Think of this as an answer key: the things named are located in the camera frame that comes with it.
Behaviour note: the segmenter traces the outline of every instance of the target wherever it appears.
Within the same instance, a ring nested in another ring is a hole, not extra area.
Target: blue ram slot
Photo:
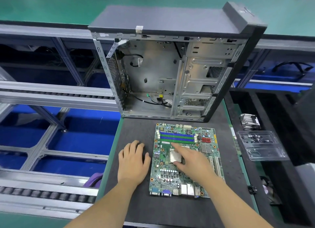
[[[170,139],[170,140],[177,140],[177,141],[187,141],[187,142],[194,142],[194,139],[187,139],[187,138],[169,138],[169,137],[160,137],[161,139]]]
[[[176,136],[183,136],[183,137],[189,137],[193,138],[194,135],[188,135],[188,134],[180,134],[180,133],[170,133],[170,132],[160,132],[162,135],[176,135]]]

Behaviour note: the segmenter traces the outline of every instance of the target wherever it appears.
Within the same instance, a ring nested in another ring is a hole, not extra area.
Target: green circuit board
[[[202,152],[208,158],[215,173],[224,179],[219,147],[213,128],[157,123],[149,185],[150,194],[209,198],[202,186],[180,172],[173,164],[174,161],[185,164],[185,160],[174,151],[171,142]]]

